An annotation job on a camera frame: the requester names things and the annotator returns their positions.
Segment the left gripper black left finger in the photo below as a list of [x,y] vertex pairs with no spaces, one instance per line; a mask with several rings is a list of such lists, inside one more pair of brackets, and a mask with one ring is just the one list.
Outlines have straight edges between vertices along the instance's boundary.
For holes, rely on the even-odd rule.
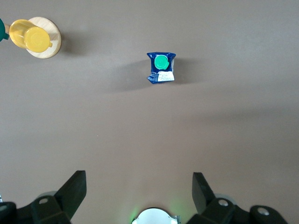
[[70,224],[86,196],[86,172],[76,171],[52,196],[44,195],[31,203],[35,224]]

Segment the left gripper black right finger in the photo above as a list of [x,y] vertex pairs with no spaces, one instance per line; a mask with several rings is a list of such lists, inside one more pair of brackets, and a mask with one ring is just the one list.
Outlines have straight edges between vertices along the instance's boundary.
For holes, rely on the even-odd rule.
[[235,205],[226,198],[216,197],[204,175],[200,172],[192,176],[192,198],[197,213],[189,224],[228,224],[231,222]]

